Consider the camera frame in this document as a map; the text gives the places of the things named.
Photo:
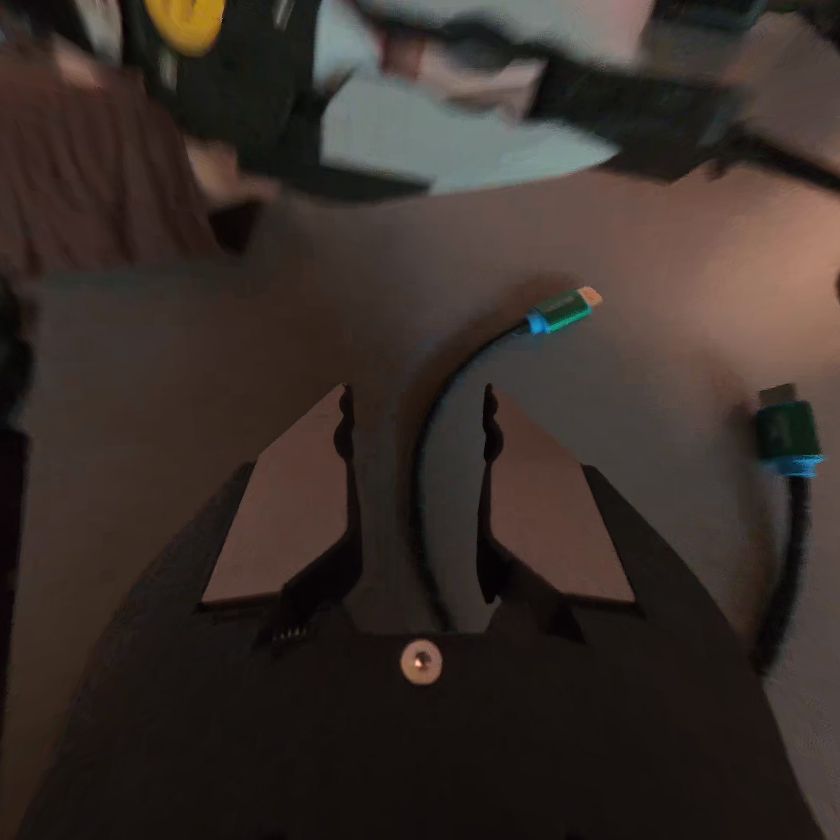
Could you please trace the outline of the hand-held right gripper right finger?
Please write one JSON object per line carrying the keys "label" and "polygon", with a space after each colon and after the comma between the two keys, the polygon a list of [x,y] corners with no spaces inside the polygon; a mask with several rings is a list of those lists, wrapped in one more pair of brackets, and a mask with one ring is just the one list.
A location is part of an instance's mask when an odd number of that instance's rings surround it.
{"label": "hand-held right gripper right finger", "polygon": [[491,384],[481,422],[476,578],[484,603],[517,605],[537,625],[576,625],[576,608],[636,618],[634,589],[583,465]]}

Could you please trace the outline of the person's left hand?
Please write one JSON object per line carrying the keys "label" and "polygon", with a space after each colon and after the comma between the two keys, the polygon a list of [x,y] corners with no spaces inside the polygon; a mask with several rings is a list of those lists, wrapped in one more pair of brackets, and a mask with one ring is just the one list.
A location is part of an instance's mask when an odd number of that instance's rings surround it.
{"label": "person's left hand", "polygon": [[237,152],[222,143],[188,143],[186,154],[196,183],[214,208],[272,203],[280,183],[240,169]]}

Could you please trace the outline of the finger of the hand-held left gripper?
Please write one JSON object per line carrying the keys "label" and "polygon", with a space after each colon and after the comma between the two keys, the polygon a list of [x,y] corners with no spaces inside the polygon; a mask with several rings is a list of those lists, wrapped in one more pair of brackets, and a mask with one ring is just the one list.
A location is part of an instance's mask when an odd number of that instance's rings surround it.
{"label": "finger of the hand-held left gripper", "polygon": [[547,60],[488,26],[379,26],[380,67],[387,77],[447,105],[525,120]]}

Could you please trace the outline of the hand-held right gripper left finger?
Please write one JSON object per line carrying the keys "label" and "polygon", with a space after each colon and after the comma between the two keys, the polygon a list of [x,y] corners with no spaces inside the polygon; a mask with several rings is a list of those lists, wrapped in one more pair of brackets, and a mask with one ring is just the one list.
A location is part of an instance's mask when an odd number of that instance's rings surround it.
{"label": "hand-held right gripper left finger", "polygon": [[339,384],[257,458],[200,608],[265,607],[273,632],[340,604],[363,570],[354,400]]}

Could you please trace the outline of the black hub with cable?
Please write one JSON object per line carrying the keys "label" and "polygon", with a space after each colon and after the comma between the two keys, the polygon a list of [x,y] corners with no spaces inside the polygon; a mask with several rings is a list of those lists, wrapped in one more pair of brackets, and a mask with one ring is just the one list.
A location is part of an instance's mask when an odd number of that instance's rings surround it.
{"label": "black hub with cable", "polygon": [[663,184],[704,165],[747,165],[839,193],[838,172],[753,133],[739,91],[714,83],[608,70],[552,56],[528,119],[564,123],[617,147],[614,172]]}

